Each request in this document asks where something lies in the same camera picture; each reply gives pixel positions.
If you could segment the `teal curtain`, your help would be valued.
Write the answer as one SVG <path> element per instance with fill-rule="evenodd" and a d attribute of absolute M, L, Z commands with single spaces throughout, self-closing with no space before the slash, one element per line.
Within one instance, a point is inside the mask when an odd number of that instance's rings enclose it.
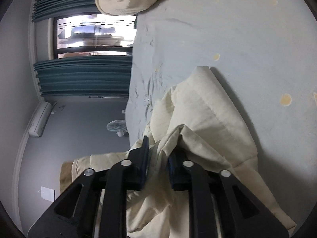
<path fill-rule="evenodd" d="M 32 22 L 36 23 L 73 12 L 98 12 L 98 9 L 95 0 L 35 0 Z"/>
<path fill-rule="evenodd" d="M 109 96 L 129 93 L 132 57 L 98 55 L 37 62 L 33 65 L 43 97 Z"/>

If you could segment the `cream puffer jacket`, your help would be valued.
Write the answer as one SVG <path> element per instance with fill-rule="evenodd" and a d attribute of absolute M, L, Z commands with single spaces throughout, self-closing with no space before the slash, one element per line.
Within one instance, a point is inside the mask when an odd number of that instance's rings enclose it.
<path fill-rule="evenodd" d="M 129 237 L 189 236 L 188 195 L 172 190 L 166 169 L 176 146 L 208 171 L 229 170 L 289 233 L 296 228 L 258 173 L 258 152 L 249 129 L 210 68 L 197 67 L 169 89 L 155 103 L 144 134 L 152 156 L 145 187 L 127 194 Z"/>

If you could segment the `white wall socket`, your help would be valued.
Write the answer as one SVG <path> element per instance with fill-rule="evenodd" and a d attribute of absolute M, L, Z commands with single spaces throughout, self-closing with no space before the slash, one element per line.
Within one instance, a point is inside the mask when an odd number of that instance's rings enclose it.
<path fill-rule="evenodd" d="M 40 196 L 42 199 L 49 202 L 55 201 L 55 190 L 42 186 L 40 190 Z"/>

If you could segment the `light blue bed sheet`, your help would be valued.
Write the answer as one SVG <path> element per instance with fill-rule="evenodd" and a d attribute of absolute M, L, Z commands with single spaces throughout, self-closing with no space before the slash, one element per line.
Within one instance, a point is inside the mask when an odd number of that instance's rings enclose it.
<path fill-rule="evenodd" d="M 126 123 L 208 66 L 243 117 L 260 174 L 298 226 L 316 204 L 316 0 L 158 0 L 137 16 Z"/>

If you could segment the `white standing fan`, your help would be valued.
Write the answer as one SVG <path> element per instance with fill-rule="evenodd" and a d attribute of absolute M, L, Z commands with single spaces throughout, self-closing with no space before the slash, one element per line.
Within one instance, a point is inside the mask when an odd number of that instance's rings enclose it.
<path fill-rule="evenodd" d="M 125 120 L 114 120 L 107 124 L 107 130 L 114 132 L 118 137 L 122 137 L 127 133 Z"/>

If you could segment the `window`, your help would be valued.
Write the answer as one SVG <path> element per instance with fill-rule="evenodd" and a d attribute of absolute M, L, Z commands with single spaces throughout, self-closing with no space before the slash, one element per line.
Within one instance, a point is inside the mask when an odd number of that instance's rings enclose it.
<path fill-rule="evenodd" d="M 136 16 L 80 14 L 54 18 L 56 59 L 98 55 L 132 56 L 137 33 Z"/>

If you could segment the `white air conditioner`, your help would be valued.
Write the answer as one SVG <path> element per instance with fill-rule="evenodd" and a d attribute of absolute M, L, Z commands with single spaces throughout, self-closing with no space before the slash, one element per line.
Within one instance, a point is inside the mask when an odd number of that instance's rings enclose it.
<path fill-rule="evenodd" d="M 39 138 L 42 136 L 51 111 L 52 105 L 49 102 L 43 102 L 38 106 L 28 130 L 30 137 Z"/>

